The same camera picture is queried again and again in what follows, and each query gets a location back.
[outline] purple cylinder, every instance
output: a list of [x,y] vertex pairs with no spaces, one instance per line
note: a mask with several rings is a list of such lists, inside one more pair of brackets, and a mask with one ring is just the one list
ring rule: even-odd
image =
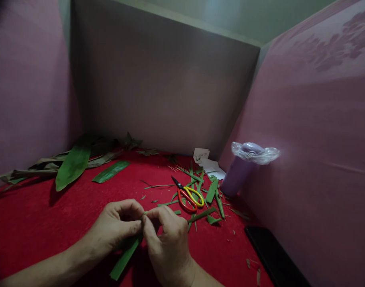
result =
[[[264,149],[255,143],[244,143],[241,148],[244,152],[262,153]],[[257,166],[256,163],[243,160],[236,156],[226,173],[226,176],[221,184],[221,191],[227,196],[237,195],[239,189],[247,180],[252,170]]]

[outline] white paper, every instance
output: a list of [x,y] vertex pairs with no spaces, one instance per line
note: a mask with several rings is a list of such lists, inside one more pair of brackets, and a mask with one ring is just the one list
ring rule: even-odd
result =
[[207,159],[209,158],[209,150],[208,149],[199,149],[195,148],[193,153],[193,159],[195,163],[200,164],[201,159]]
[[217,177],[218,180],[224,179],[226,175],[226,173],[222,169],[220,169],[220,167],[218,166],[218,162],[216,161],[202,158],[201,164],[199,164],[199,166],[202,166],[206,173],[210,172],[208,176],[214,175],[215,177]]

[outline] plastic wrap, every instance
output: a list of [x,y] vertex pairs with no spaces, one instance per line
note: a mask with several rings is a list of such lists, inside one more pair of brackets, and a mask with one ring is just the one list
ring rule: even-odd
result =
[[232,153],[235,156],[251,161],[259,165],[266,165],[280,156],[280,151],[274,147],[267,147],[256,153],[255,151],[244,151],[241,143],[232,143]]

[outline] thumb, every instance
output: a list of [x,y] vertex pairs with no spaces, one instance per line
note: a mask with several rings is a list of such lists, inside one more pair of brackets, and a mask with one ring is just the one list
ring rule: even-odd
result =
[[127,238],[130,236],[134,236],[141,232],[141,221],[120,221],[121,224],[121,236],[123,238]]
[[145,241],[147,242],[149,248],[154,249],[160,243],[160,240],[157,237],[156,230],[153,227],[151,220],[146,215],[143,215],[143,224],[144,224],[143,233]]

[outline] pink panel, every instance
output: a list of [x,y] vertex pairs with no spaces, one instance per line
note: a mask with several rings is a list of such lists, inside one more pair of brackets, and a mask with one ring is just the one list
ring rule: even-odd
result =
[[57,1],[1,1],[0,174],[81,133]]
[[341,2],[272,43],[220,159],[281,150],[243,196],[314,286],[365,286],[365,0]]

